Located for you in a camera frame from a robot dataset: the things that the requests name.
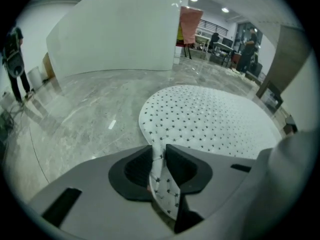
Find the tiled floor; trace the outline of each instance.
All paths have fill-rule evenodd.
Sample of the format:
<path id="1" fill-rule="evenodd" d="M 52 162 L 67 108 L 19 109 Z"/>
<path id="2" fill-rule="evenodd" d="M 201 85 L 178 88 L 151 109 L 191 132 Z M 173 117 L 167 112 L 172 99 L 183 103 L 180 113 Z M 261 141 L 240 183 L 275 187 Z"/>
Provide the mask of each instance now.
<path id="1" fill-rule="evenodd" d="M 15 131 L 4 170 L 17 195 L 28 202 L 48 183 L 81 162 L 146 145 L 138 125 L 140 110 L 157 91 L 197 85 L 255 101 L 258 86 L 218 65 L 180 59 L 170 71 L 106 70 L 73 75 L 41 87 L 23 110 L 17 106 Z M 110 124 L 116 121 L 112 129 Z M 279 122 L 273 119 L 278 129 Z"/>

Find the pink towel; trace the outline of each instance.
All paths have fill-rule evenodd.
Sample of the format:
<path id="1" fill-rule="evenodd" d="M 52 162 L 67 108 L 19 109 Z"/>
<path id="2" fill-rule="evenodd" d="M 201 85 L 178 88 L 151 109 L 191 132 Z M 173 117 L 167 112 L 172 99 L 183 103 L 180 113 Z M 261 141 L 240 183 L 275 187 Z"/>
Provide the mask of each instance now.
<path id="1" fill-rule="evenodd" d="M 195 34 L 203 14 L 204 12 L 202 10 L 181 6 L 180 24 L 185 45 L 196 42 Z"/>

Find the desk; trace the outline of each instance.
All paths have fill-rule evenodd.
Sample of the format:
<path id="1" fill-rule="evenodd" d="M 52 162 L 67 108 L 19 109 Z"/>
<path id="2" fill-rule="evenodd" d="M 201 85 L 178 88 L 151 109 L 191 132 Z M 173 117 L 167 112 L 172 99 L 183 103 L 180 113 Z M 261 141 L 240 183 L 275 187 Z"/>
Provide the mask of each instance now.
<path id="1" fill-rule="evenodd" d="M 227 62 L 226 62 L 226 65 L 228 66 L 228 63 L 229 63 L 230 57 L 231 57 L 231 52 L 233 51 L 233 49 L 230 48 L 229 46 L 221 43 L 221 42 L 214 42 L 213 45 L 214 45 L 215 47 L 218 47 L 218 48 L 220 48 L 220 49 L 222 49 L 222 50 L 226 50 L 226 51 L 228 52 L 228 60 L 227 60 Z M 221 66 L 224 64 L 224 62 L 225 62 L 225 58 L 222 60 Z"/>
<path id="2" fill-rule="evenodd" d="M 199 43 L 204 43 L 203 47 L 202 47 L 202 51 L 205 50 L 205 46 L 206 46 L 206 43 L 207 43 L 206 51 L 208 51 L 209 43 L 210 43 L 211 38 L 203 36 L 203 35 L 196 34 L 195 35 L 195 40 L 199 40 Z"/>

